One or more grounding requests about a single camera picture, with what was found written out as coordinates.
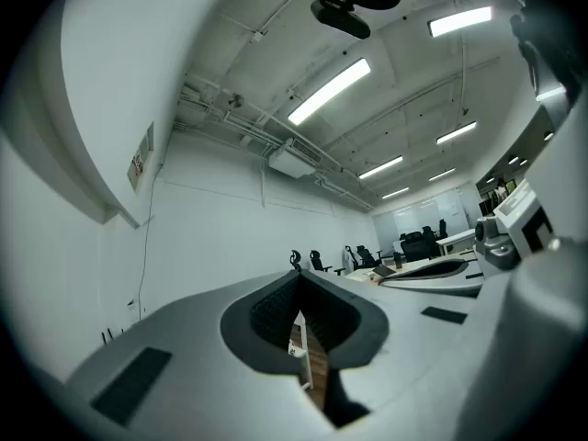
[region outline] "ceiling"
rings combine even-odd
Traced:
[[[318,23],[312,1],[220,0],[198,35],[186,85],[200,93],[201,102],[223,112],[230,109],[230,94],[239,94],[243,106],[232,114],[279,140],[296,131],[331,157],[323,155],[322,166],[334,183],[372,206],[398,189],[423,187],[449,168],[470,169],[527,76],[508,21],[516,1],[401,0],[392,10],[357,8],[372,29],[367,40]],[[429,35],[427,21],[487,5],[492,21],[461,34]],[[263,33],[261,40],[252,38],[252,30]],[[298,127],[288,121],[302,100],[361,57],[371,73]],[[182,104],[176,118],[182,127],[263,152],[261,142],[224,130],[222,119],[208,111]],[[473,120],[475,130],[436,145],[437,137]],[[398,155],[403,161],[392,168],[356,178]]]

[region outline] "ceiling pipe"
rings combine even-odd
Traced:
[[[227,123],[217,123],[215,121],[209,121],[212,122],[214,124],[218,124],[220,126],[226,125]],[[201,130],[197,130],[197,129],[190,129],[186,124],[184,124],[183,122],[179,122],[179,121],[175,121],[174,122],[174,129],[177,130],[184,130],[187,132],[194,132],[197,133],[199,135],[202,135],[204,137],[208,137],[209,139],[212,139],[218,143],[227,145],[228,147],[231,147],[232,149],[241,151],[241,152],[246,152],[246,153],[252,153],[253,155],[259,156],[264,160],[267,160],[262,154],[257,154],[257,153],[253,153],[247,149],[244,149],[242,147],[239,147],[238,145],[234,145],[231,144],[230,142],[226,142],[223,141],[221,139],[218,139],[214,136],[211,136],[209,134],[207,134],[206,132],[202,132]],[[267,147],[270,148],[276,148],[276,146],[272,145],[271,143],[268,143],[266,145],[266,148],[264,149],[263,153],[266,151]],[[321,175],[321,174],[315,174],[316,176],[316,181],[314,182],[315,185],[322,187],[323,189],[326,189],[327,191],[330,191],[331,193],[335,194],[336,196],[338,196],[339,198],[345,198],[347,199],[347,201],[352,202],[354,204],[356,204],[357,206],[360,206],[364,209],[367,210],[373,210],[374,207],[371,206],[370,204],[367,204],[367,202],[363,201],[362,199],[358,198],[357,196],[353,195],[352,193],[350,193],[349,191],[347,191],[346,189],[343,189],[341,187],[338,187],[337,185],[331,183],[330,181],[328,181],[326,179],[325,176]]]
[[[264,25],[261,27],[261,29],[259,30],[260,33],[263,33],[264,30],[267,29],[267,27],[269,27],[269,25],[271,24],[272,21],[274,21],[274,19],[282,12],[284,11],[284,9],[290,5],[294,0],[285,0],[284,3],[282,5],[280,5],[277,10],[272,13],[269,18],[266,20],[266,22],[264,23]]]
[[[191,107],[209,112],[211,115],[216,116],[216,118],[221,122],[234,126],[235,128],[240,130],[240,133],[243,133],[244,135],[251,136],[252,138],[262,138],[263,141],[265,141],[268,144],[272,144],[275,147],[279,147],[284,143],[282,140],[272,136],[271,134],[263,130],[258,129],[256,126],[250,124],[244,119],[234,116],[230,110],[225,113],[221,109],[218,109],[217,107],[214,107],[204,101],[196,101],[192,99],[188,99],[185,101],[188,101]]]
[[[227,88],[221,88],[221,86],[219,84],[217,84],[216,82],[212,82],[211,80],[202,77],[200,75],[198,75],[197,73],[193,73],[190,72],[189,73],[190,76],[196,78],[197,80],[199,80],[200,82],[203,82],[207,85],[212,86],[213,88],[217,88],[218,90],[221,90],[224,93],[227,93],[229,95],[233,95],[233,93],[231,92],[231,90],[228,90]],[[274,115],[272,115],[271,113],[268,113],[267,111],[265,111],[264,109],[261,109],[259,106],[247,101],[245,99],[245,103],[247,105],[249,105],[250,107],[252,107],[253,109],[256,109],[257,111],[259,111],[261,114],[263,114],[264,116],[274,120],[277,124],[279,124],[280,126],[282,126],[283,128],[285,128],[286,130],[289,130],[292,134],[294,134],[296,137],[298,137],[299,139],[303,140],[304,142],[306,142],[310,147],[312,147],[314,150],[316,150],[318,153],[322,154],[324,157],[328,158],[331,162],[333,162],[335,165],[337,165],[341,172],[343,173],[347,173],[348,175],[351,175],[357,182],[359,182],[359,178],[357,177],[357,175],[353,172],[351,172],[350,170],[348,170],[347,168],[345,168],[344,166],[342,166],[339,162],[337,162],[331,155],[329,155],[329,153],[325,152],[323,149],[321,149],[321,147],[319,147],[318,145],[316,145],[314,142],[312,142],[310,139],[308,139],[306,136],[300,134],[297,130],[292,129],[287,123],[285,123],[284,121],[276,118]],[[367,189],[370,193],[372,193],[374,196],[378,196],[378,193],[376,193],[375,191],[373,191],[371,188],[366,187],[365,185],[361,185],[361,187],[364,187],[365,189]]]
[[[224,13],[219,13],[219,16],[223,17],[224,19],[226,19],[228,21],[231,21],[232,23],[234,23],[237,26],[240,26],[243,29],[247,29],[247,31],[251,31],[252,33],[255,33],[255,29],[248,27],[247,25],[245,25],[241,21],[237,21],[236,19],[229,17],[229,15],[225,15]]]
[[[338,187],[336,184],[331,183],[324,175],[321,174],[314,174],[317,177],[317,180],[314,182],[315,185],[323,187],[324,189],[335,193],[339,198],[345,198],[347,200],[351,200],[352,202],[356,203],[357,205],[361,206],[362,208],[373,210],[374,207],[371,204],[367,204],[366,201],[358,198],[354,194],[350,193],[346,189]]]

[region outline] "ceiling beam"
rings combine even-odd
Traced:
[[[496,57],[492,57],[486,61],[480,62],[480,63],[476,63],[475,65],[471,65],[468,68],[469,72],[475,72],[478,71],[480,69],[484,69],[486,67],[490,67],[491,65],[496,64],[498,61],[500,61],[500,56],[496,56]],[[435,82],[421,88],[420,90],[414,92],[413,94],[405,97],[404,99],[394,103],[393,105],[383,109],[382,111],[380,111],[378,114],[372,116],[370,119],[368,119],[367,121],[362,122],[361,124],[359,124],[358,126],[355,126],[354,128],[352,128],[351,130],[348,130],[347,132],[345,132],[344,134],[340,135],[339,137],[337,137],[334,141],[329,142],[327,145],[325,145],[324,150],[329,152],[332,150],[332,148],[337,145],[339,142],[341,142],[343,139],[348,138],[358,132],[360,132],[361,130],[364,130],[365,128],[368,128],[369,126],[371,126],[372,124],[374,124],[375,122],[378,122],[379,120],[381,120],[382,118],[385,118],[386,116],[388,116],[390,113],[396,111],[397,109],[400,109],[401,107],[404,107],[406,105],[408,105],[409,103],[412,103],[414,100],[420,98],[421,96],[427,95],[428,93],[431,93],[432,91],[436,90],[437,88],[439,88],[440,86],[443,85],[447,85],[451,82],[453,82],[454,80],[457,80],[459,78],[461,78],[463,75],[463,71],[459,70],[457,72],[454,72],[451,75],[448,75],[444,78],[441,78],[439,80],[436,80]]]

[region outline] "black slot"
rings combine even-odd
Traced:
[[[92,407],[123,426],[127,424],[147,392],[172,357],[171,353],[145,348],[92,401]]]
[[[458,323],[461,325],[468,316],[467,313],[447,311],[445,309],[439,309],[438,307],[427,307],[421,312],[422,315],[427,317],[433,317],[434,319],[444,320],[446,322]]]

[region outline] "air conditioning unit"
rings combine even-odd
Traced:
[[[310,175],[322,157],[313,149],[290,138],[278,150],[269,156],[269,166],[293,178]]]
[[[192,101],[199,101],[200,100],[200,93],[197,92],[196,90],[193,90],[189,86],[185,86],[185,85],[182,86],[182,93],[180,95],[180,98],[182,96],[185,96],[186,98],[189,98]]]

